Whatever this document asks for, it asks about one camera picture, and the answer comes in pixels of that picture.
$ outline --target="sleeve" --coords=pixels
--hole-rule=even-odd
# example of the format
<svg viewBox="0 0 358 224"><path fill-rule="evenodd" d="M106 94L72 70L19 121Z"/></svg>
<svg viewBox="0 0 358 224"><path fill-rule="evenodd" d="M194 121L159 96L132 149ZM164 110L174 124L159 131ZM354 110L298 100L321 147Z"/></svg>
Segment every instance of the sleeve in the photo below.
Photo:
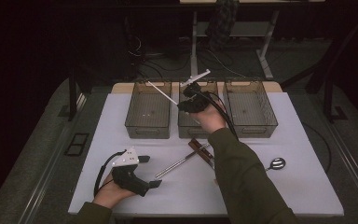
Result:
<svg viewBox="0 0 358 224"><path fill-rule="evenodd" d="M79 213L68 224L107 224L112 210L95 203L84 203Z"/></svg>
<svg viewBox="0 0 358 224"><path fill-rule="evenodd" d="M232 224L297 223L260 159L247 145L227 128L212 133L208 141L213 147L216 179Z"/></svg>

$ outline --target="dark background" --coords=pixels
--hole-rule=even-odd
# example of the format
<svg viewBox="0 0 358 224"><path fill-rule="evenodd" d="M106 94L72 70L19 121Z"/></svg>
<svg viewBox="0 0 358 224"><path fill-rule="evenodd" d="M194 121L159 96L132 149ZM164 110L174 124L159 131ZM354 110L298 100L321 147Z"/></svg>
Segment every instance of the dark background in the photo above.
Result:
<svg viewBox="0 0 358 224"><path fill-rule="evenodd" d="M334 40L345 35L358 21L358 1L328 2L337 4L304 9L308 13L283 10L275 37L301 41L304 37ZM53 2L47 0L0 1L0 186L51 94L68 78L71 67L75 68L82 91L89 91L92 85L131 80L134 76L135 68L126 53L127 36L122 32L122 23L114 22L120 21L122 15L63 17L54 13L52 6ZM180 22L187 19L173 15L172 23L165 26L174 24L178 30L173 32L177 33L161 35L188 32ZM144 28L164 26L150 20ZM158 36L145 38L160 43L154 39ZM171 44L169 41L174 43L172 38L166 39L167 43L160 43L163 48ZM107 66L105 61L111 59L116 63ZM125 75L117 77L111 71L122 71L120 74ZM339 57L332 75L358 108L358 32Z"/></svg>

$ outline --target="person's right hand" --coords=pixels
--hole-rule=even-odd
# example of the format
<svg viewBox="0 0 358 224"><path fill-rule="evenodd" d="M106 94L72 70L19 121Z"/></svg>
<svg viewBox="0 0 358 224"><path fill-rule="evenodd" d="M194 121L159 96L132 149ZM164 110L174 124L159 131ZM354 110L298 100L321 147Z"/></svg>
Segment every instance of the person's right hand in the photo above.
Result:
<svg viewBox="0 0 358 224"><path fill-rule="evenodd" d="M202 129L207 133L213 133L221 128L226 127L226 121L222 118L219 111L209 104L203 111L199 113L190 113L190 117L197 120Z"/></svg>

